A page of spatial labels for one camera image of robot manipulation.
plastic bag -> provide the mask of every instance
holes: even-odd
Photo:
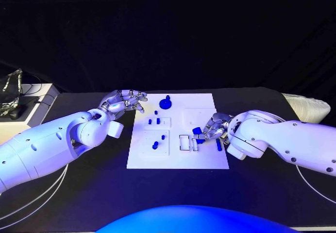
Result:
[[[23,71],[17,69],[0,78],[0,116],[7,115],[19,105],[22,77]]]

black tabletop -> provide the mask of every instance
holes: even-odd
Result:
[[[212,93],[216,110],[232,115],[263,110],[297,120],[283,95],[267,88],[156,91]],[[45,122],[97,107],[105,93],[64,93]],[[309,188],[294,165],[267,150],[261,159],[238,160],[228,154],[229,170],[126,169],[134,112],[120,122],[120,139],[104,143],[71,164],[64,184],[43,208],[3,232],[95,231],[123,216],[157,206],[203,205],[237,210],[287,226],[335,226],[336,205]],[[336,178],[302,169],[322,193],[336,198]],[[12,188],[0,196],[0,215],[26,204],[52,185],[62,171]],[[45,201],[2,221],[23,217]]]

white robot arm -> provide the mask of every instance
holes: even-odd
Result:
[[[124,111],[144,109],[144,92],[111,92],[97,109],[71,114],[19,133],[0,146],[0,193],[61,169],[97,147],[107,135],[118,138]]]
[[[267,147],[280,157],[299,166],[336,176],[336,128],[284,121],[271,113],[254,110],[235,117],[216,113],[199,139],[221,138],[228,153],[238,159],[261,158]]]

white board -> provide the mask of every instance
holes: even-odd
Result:
[[[141,102],[144,114],[139,111],[136,113],[127,168],[228,169],[224,145],[222,151],[218,151],[215,140],[198,144],[198,150],[193,150],[192,129],[196,127],[203,129],[216,112],[212,94],[169,94],[169,96],[172,107],[166,110],[159,106],[166,94],[149,94],[149,101]],[[190,150],[180,150],[180,142],[183,148],[188,148],[185,145],[188,140]]]

black backdrop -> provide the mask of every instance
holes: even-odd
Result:
[[[49,2],[0,5],[0,74],[68,92],[264,86],[336,108],[335,0]]]

